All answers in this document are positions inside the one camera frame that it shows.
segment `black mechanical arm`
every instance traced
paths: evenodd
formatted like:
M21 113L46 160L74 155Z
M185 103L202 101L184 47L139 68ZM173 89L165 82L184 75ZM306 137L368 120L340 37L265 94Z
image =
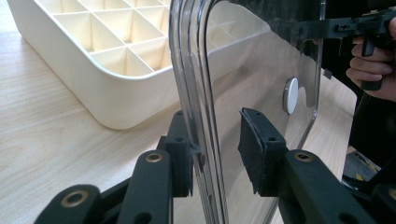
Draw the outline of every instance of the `black mechanical arm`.
M244 108L241 114L238 149L253 191L278 197L285 223L396 220L396 185L383 185L380 178L371 194L351 192L319 157L288 150L285 139L262 113ZM173 223L173 198L192 192L191 155L184 119L177 112L168 135L156 150L138 158L130 179L102 193L91 185L65 189L35 223Z

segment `hole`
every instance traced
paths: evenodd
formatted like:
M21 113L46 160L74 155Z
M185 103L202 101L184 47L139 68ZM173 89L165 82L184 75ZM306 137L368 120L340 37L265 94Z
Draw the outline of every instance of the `hole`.
M70 197L67 198L67 202L68 202L68 203L76 203L76 202L78 202L79 200L81 200L82 197L83 197L83 196L82 196L82 194L80 194L80 193L73 194L73 195L70 195Z
M348 213L342 213L340 214L340 216L338 216L338 218L340 218L340 220L343 223L348 223L348 224L357 224L359 223L359 221L353 217L352 215L348 214Z
M298 152L294 154L294 157L299 160L299 161L312 161L314 158L303 153L303 152Z
M163 159L163 155L160 153L151 153L146 157L146 161L148 162L157 162Z
M298 155L298 158L300 158L300 159L302 159L302 160L306 160L306 159L308 159L309 157L308 157L307 155L305 155L305 154L299 154L299 155Z
M140 213L134 218L134 224L149 224L151 215L149 213Z
M76 207L85 202L88 198L88 191L86 190L76 190L66 196L61 201L63 207Z
M345 29L349 29L349 25L338 25L338 30L340 30L340 31L342 31L342 30L345 30Z

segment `wooden table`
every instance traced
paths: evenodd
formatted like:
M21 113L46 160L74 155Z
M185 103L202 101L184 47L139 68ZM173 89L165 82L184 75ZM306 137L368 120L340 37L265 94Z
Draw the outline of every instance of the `wooden table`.
M21 37L6 0L0 0L0 22L0 216L3 223L32 223L63 189L93 184L105 190L129 177L137 156L155 148L179 106L132 129L110 130ZM340 177L356 97L334 78L322 78L320 87L318 118L304 149Z

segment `finger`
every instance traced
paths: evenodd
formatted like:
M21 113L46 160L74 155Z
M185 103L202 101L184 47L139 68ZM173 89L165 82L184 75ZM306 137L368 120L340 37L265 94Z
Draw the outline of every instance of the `finger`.
M362 44L355 46L352 49L352 55L355 57L363 58L366 61L378 62L378 63L392 62L394 59L394 55L390 50L379 49L379 48L374 48L374 52L372 56L362 57L361 56L362 49L363 49Z
M359 88L361 87L361 80L355 80L355 79L350 79L355 85L357 85Z
M389 33L393 38L396 38L396 17L389 22Z
M351 68L375 75L386 75L392 72L392 67L386 63L377 63L354 57L350 63Z
M346 70L346 76L349 77L352 81L378 81L382 79L380 75L374 75L371 73L363 72L360 70L356 70L353 68L348 68Z
M358 36L358 37L353 38L353 42L352 43L353 44L362 44L363 43L363 37Z

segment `metal bolt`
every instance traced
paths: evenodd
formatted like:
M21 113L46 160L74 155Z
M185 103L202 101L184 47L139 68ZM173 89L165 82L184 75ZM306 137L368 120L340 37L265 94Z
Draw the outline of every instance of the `metal bolt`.
M163 155L156 152L150 153L146 157L146 161L148 162L157 162L157 161L161 161L162 159L163 159Z
M88 191L86 190L75 190L69 194L67 194L61 201L61 205L63 207L76 207L88 198Z

